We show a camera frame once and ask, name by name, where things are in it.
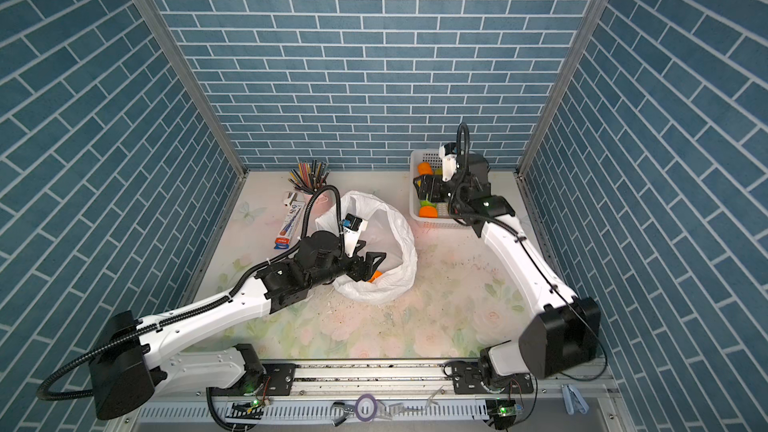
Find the orange fruit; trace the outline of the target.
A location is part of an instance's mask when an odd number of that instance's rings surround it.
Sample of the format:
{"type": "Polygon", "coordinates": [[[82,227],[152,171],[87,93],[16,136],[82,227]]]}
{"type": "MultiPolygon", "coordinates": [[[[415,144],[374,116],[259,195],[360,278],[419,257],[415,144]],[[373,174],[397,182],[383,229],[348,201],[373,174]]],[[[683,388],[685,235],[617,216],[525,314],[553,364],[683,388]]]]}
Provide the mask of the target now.
{"type": "Polygon", "coordinates": [[[438,209],[434,205],[421,205],[418,216],[421,218],[436,219],[439,217],[438,209]]]}
{"type": "Polygon", "coordinates": [[[434,169],[428,162],[421,162],[417,165],[416,169],[417,178],[424,178],[424,177],[433,177],[434,176],[434,169]]]}
{"type": "Polygon", "coordinates": [[[380,276],[382,276],[382,275],[383,275],[383,274],[382,274],[380,271],[378,271],[378,270],[377,270],[376,272],[374,272],[374,274],[373,274],[373,275],[372,275],[372,277],[371,277],[371,278],[368,280],[368,282],[369,282],[369,283],[373,283],[373,282],[374,282],[374,281],[375,281],[377,278],[379,278],[379,277],[380,277],[380,276]]]}

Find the white plastic bag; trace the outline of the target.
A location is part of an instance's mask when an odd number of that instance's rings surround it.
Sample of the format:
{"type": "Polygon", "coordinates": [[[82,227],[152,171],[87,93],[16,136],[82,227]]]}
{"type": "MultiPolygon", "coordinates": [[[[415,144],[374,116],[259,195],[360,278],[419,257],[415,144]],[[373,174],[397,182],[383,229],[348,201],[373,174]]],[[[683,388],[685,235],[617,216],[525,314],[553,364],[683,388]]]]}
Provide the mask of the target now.
{"type": "Polygon", "coordinates": [[[359,238],[364,252],[384,253],[369,279],[356,281],[346,275],[334,280],[335,290],[344,297],[370,305],[394,301],[413,286],[418,256],[415,239],[405,217],[378,197],[359,191],[344,194],[341,215],[352,215],[367,223],[359,238]]]}

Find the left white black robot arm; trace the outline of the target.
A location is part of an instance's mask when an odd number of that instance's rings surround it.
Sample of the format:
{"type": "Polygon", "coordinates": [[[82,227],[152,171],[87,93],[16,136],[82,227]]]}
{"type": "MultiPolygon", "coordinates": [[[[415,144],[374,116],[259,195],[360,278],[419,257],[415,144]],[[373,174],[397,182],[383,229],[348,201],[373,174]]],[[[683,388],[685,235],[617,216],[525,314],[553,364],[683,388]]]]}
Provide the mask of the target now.
{"type": "Polygon", "coordinates": [[[318,285],[345,276],[369,281],[386,258],[358,241],[316,231],[294,247],[248,269],[229,290],[144,318],[125,311],[109,318],[88,367],[96,416],[110,420],[138,409],[171,383],[168,363],[182,350],[229,327],[274,314],[306,299],[318,285]]]}

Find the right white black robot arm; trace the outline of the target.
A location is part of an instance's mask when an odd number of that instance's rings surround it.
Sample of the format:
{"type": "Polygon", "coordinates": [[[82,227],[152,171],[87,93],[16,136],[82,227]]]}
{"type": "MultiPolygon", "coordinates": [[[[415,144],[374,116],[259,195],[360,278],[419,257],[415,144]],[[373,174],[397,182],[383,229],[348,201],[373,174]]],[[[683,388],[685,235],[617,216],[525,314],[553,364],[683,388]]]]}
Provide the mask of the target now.
{"type": "Polygon", "coordinates": [[[409,166],[411,217],[424,227],[471,228],[527,304],[530,321],[520,337],[481,351],[484,386],[495,390],[522,377],[545,379],[607,354],[599,339],[596,301],[578,297],[531,244],[513,207],[492,193],[483,156],[459,152],[449,143],[435,152],[412,152],[409,166]]]}

